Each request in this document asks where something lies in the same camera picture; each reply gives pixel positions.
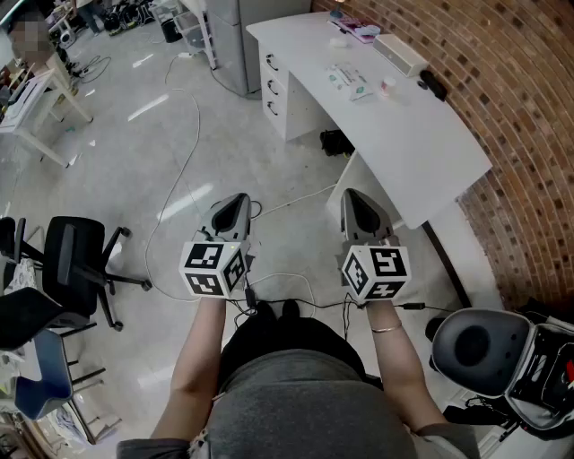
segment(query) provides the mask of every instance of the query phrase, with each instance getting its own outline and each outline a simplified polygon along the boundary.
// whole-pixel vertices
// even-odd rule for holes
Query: white desk
[[[344,178],[356,176],[352,168],[363,159],[406,226],[417,228],[452,203],[491,163],[447,103],[419,88],[417,78],[400,74],[371,45],[342,35],[327,18],[328,13],[311,13],[247,27],[259,41],[265,113],[289,140],[325,128],[324,110],[361,155],[353,155],[332,197],[348,187]],[[348,48],[330,47],[331,38],[341,37],[347,38]],[[354,65],[375,90],[384,77],[395,78],[396,93],[345,100],[326,77],[326,68],[341,62]],[[270,80],[273,91],[267,85]],[[271,113],[269,102],[278,115]],[[332,201],[336,212],[338,198]]]
[[[51,148],[39,140],[35,133],[44,122],[48,114],[52,113],[52,108],[59,98],[60,94],[69,100],[80,115],[90,123],[93,117],[82,108],[76,101],[72,93],[55,76],[54,70],[49,70],[42,75],[35,76],[29,80],[31,90],[24,89],[18,102],[11,106],[2,124],[0,124],[0,134],[15,134],[20,136],[26,142],[36,147],[51,160],[54,160],[62,167],[67,167],[68,163],[56,154]],[[55,88],[52,91],[44,92],[50,86]],[[35,113],[35,119],[30,120],[30,115]]]

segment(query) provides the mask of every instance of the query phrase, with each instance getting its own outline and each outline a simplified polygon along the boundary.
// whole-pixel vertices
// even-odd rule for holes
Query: shoe
[[[271,324],[277,320],[273,309],[265,301],[259,301],[256,306],[257,319]]]
[[[283,303],[282,317],[297,319],[300,317],[299,305],[294,299],[288,299]]]

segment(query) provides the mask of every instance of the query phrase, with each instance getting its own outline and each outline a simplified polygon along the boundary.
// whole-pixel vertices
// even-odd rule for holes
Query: chair armrest
[[[70,282],[74,249],[75,227],[68,224],[64,227],[64,235],[62,236],[62,244],[60,246],[60,257],[57,262],[57,283],[61,285],[68,285]]]
[[[18,220],[18,228],[14,236],[14,262],[17,264],[22,260],[22,243],[24,242],[24,232],[26,231],[26,219]]]

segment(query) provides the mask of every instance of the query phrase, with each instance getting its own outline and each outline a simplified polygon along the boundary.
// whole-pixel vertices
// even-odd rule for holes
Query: concrete floor
[[[54,150],[73,166],[61,169],[49,159],[40,162],[36,151],[16,145],[12,137],[0,137],[0,212],[8,202],[9,214],[26,217],[28,228],[48,227],[56,215],[76,215],[101,221],[107,237],[117,226],[133,231],[122,240],[122,252],[112,260],[118,273],[146,277],[144,250],[158,221],[161,207],[193,148],[201,111],[201,132],[193,157],[172,194],[168,209],[179,212],[164,219],[148,253],[153,282],[171,296],[188,299],[178,261],[190,240],[199,216],[213,203],[237,192],[258,200],[264,210],[333,185],[346,159],[329,158],[320,150],[318,133],[284,143],[265,118],[261,102],[244,100],[224,90],[210,75],[206,58],[178,58],[168,83],[164,77],[170,61],[187,51],[183,42],[153,44],[161,31],[156,23],[110,38],[93,37],[89,31],[68,49],[81,65],[94,56],[110,56],[108,69],[95,82],[80,84],[78,100],[94,116],[84,123],[69,107],[63,123],[49,119],[43,129]],[[152,55],[139,66],[134,63]],[[132,121],[130,115],[150,102],[168,99]],[[343,236],[326,212],[329,192],[310,197],[254,221],[250,253],[256,256],[251,281],[270,273],[305,275],[318,304],[341,301],[335,254]],[[413,281],[405,301],[424,301],[431,307],[457,307],[454,289],[429,240],[421,229],[400,229],[409,247]],[[39,247],[39,238],[32,240]],[[276,276],[259,283],[261,299],[309,298],[302,279]],[[101,445],[63,446],[58,457],[114,457],[116,443],[125,438],[147,437],[165,406],[171,371],[194,314],[196,304],[175,301],[159,289],[143,292],[120,284],[110,303],[123,332],[108,328],[98,310],[96,328],[66,341],[69,359],[78,358],[73,376],[105,367],[105,385],[77,397],[89,420],[100,416],[108,423],[123,422]],[[237,315],[229,305],[224,338],[233,334]],[[302,314],[311,314],[303,306]],[[457,388],[428,367],[430,344],[424,326],[437,311],[400,311],[427,373],[430,391],[439,404]],[[341,307],[319,309],[316,318],[343,333]],[[377,374],[374,347],[366,315],[351,312],[350,343],[357,349],[368,372]]]

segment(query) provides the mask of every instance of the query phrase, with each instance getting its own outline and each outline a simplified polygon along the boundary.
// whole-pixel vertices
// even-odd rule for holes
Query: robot
[[[365,194],[345,190],[341,201],[346,236],[338,257],[344,285],[358,302],[392,299],[411,280],[406,247],[394,247],[387,213]],[[212,206],[203,217],[194,240],[184,245],[179,272],[194,296],[230,299],[246,284],[248,306],[256,307],[255,294],[241,281],[248,271],[248,235],[251,200],[240,193]]]

